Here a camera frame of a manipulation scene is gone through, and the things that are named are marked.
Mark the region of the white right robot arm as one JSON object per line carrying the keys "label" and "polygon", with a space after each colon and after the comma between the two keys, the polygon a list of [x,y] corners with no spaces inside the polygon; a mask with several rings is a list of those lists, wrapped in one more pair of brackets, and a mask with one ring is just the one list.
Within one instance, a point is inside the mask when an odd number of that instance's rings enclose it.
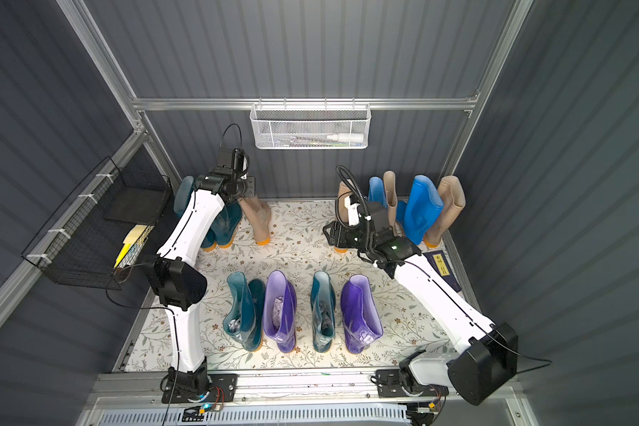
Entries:
{"label": "white right robot arm", "polygon": [[518,334],[497,325],[453,291],[427,257],[406,236],[394,234],[383,207],[369,203],[336,219],[322,232],[329,245],[356,250],[359,258],[384,271],[408,290],[438,321],[458,355],[452,360],[417,354],[406,366],[416,383],[453,388],[480,405],[518,375]]}

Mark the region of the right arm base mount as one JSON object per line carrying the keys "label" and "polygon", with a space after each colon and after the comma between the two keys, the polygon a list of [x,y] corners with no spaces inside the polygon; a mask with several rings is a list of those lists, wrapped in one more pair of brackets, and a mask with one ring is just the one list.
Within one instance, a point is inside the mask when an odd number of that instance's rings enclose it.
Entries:
{"label": "right arm base mount", "polygon": [[421,384],[411,372],[410,364],[423,355],[425,351],[417,351],[408,356],[397,368],[377,369],[370,376],[370,381],[376,386],[378,395],[382,399],[432,397],[434,400],[447,397],[449,390],[440,384]]}

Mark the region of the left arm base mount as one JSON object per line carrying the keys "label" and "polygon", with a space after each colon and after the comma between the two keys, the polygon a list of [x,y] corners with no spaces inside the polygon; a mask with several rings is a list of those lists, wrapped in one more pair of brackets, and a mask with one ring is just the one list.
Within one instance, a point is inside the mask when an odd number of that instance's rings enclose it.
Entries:
{"label": "left arm base mount", "polygon": [[234,400],[238,378],[236,374],[183,373],[170,369],[160,384],[161,403],[229,403]]}

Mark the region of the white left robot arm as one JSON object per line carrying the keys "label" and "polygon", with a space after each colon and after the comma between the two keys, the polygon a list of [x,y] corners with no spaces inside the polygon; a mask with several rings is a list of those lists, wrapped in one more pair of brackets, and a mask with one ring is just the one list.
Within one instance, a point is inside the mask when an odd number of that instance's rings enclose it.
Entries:
{"label": "white left robot arm", "polygon": [[243,216],[240,201],[255,193],[249,166],[242,148],[219,149],[214,169],[197,179],[185,177],[180,184],[173,204],[179,221],[156,255],[122,268],[126,272],[143,267],[165,307],[170,320],[171,366],[177,372],[195,373],[204,363],[199,310],[208,280],[197,271],[196,261],[207,246],[231,246]]}

